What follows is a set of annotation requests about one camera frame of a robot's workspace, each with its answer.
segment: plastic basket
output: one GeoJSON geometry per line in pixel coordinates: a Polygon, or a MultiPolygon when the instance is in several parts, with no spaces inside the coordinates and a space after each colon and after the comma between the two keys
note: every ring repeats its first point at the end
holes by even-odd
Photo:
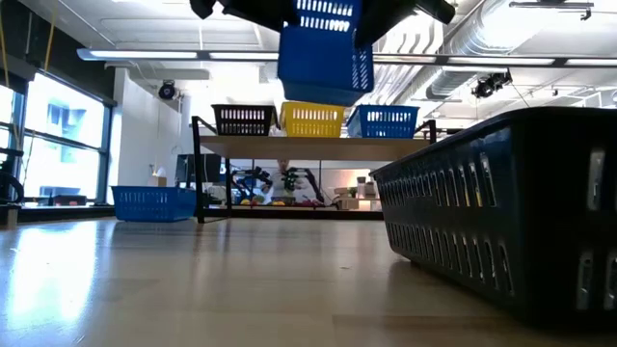
{"type": "Polygon", "coordinates": [[[358,106],[347,121],[347,133],[352,138],[412,139],[417,110],[408,106],[358,106]]]}
{"type": "Polygon", "coordinates": [[[614,110],[524,109],[371,173],[392,249],[532,323],[614,324],[615,133],[614,110]]]}
{"type": "Polygon", "coordinates": [[[344,107],[285,102],[282,126],[289,137],[339,138],[344,114],[344,107]]]}
{"type": "Polygon", "coordinates": [[[166,187],[112,187],[116,218],[127,222],[175,222],[195,214],[195,191],[166,187]]]}
{"type": "Polygon", "coordinates": [[[212,105],[216,130],[223,136],[268,136],[277,123],[274,106],[212,105]]]}
{"type": "Polygon", "coordinates": [[[352,106],[374,87],[373,50],[354,47],[362,0],[297,1],[282,29],[279,78],[288,100],[352,106]]]}

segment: floor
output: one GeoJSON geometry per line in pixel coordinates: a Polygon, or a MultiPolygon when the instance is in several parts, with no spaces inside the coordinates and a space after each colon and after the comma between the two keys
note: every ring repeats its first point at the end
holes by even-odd
{"type": "Polygon", "coordinates": [[[1,346],[615,346],[533,332],[394,254],[383,222],[0,231],[1,346]]]}

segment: black basket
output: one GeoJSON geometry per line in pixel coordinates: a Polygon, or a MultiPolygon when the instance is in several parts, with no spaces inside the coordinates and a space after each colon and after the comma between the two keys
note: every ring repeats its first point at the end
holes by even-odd
{"type": "Polygon", "coordinates": [[[534,324],[617,321],[617,112],[530,108],[372,173],[392,249],[534,324]]]}
{"type": "Polygon", "coordinates": [[[268,136],[270,126],[278,126],[274,106],[212,105],[216,130],[224,136],[268,136]]]}

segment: blue plastic basket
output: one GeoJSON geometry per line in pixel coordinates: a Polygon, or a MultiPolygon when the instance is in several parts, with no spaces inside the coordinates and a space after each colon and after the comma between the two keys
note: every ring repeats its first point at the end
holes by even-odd
{"type": "Polygon", "coordinates": [[[195,191],[166,187],[112,187],[116,218],[128,222],[175,222],[193,217],[195,191]]]}
{"type": "Polygon", "coordinates": [[[374,87],[373,48],[354,47],[362,0],[296,0],[301,23],[282,29],[279,78],[288,100],[352,106],[374,87]]]}
{"type": "Polygon", "coordinates": [[[358,106],[347,121],[347,133],[352,138],[412,139],[417,110],[409,106],[358,106]]]}

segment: yellow basket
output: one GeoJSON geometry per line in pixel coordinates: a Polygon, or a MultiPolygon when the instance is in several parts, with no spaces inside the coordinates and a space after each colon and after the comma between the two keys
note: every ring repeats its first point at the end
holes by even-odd
{"type": "Polygon", "coordinates": [[[344,114],[344,107],[285,102],[282,128],[289,137],[339,138],[344,114]]]}

